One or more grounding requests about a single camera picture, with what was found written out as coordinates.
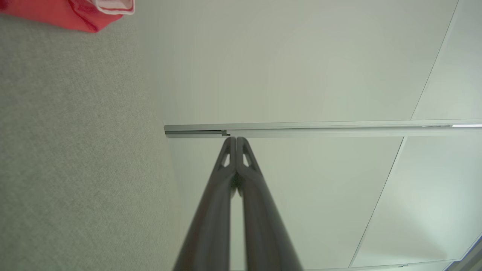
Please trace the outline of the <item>red Bulls 23 jersey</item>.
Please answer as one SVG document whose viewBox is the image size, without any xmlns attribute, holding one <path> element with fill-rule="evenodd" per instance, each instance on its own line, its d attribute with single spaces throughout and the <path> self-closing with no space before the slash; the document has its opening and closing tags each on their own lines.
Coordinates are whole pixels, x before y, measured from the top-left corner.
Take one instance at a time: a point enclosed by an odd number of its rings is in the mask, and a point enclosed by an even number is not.
<svg viewBox="0 0 482 271">
<path fill-rule="evenodd" d="M 88 33 L 134 13 L 135 0 L 0 0 L 0 14 Z"/>
</svg>

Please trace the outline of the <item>grey metal partition post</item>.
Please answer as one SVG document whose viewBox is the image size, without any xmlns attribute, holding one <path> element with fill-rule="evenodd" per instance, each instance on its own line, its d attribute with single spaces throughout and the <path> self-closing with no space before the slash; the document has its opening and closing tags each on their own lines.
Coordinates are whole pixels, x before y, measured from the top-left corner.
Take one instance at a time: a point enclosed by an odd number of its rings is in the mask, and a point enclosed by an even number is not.
<svg viewBox="0 0 482 271">
<path fill-rule="evenodd" d="M 482 119 L 165 125 L 168 138 L 430 137 L 482 134 Z"/>
</svg>

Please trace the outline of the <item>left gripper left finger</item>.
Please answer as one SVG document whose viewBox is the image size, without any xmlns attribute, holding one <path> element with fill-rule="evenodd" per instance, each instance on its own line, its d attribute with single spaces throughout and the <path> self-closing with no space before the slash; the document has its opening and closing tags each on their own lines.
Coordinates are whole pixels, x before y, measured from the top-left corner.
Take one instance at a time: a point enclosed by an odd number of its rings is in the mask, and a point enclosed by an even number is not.
<svg viewBox="0 0 482 271">
<path fill-rule="evenodd" d="M 173 271 L 229 271 L 235 163 L 236 138 L 228 137 L 219 151 Z"/>
</svg>

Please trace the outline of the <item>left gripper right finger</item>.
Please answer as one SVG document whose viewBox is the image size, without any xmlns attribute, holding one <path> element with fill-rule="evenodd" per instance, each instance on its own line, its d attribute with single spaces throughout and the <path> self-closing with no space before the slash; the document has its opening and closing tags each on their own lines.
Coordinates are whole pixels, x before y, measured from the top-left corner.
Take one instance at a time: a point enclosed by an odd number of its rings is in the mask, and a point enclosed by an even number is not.
<svg viewBox="0 0 482 271">
<path fill-rule="evenodd" d="M 247 271 L 303 271 L 254 152 L 236 139 L 238 191 L 243 199 Z"/>
</svg>

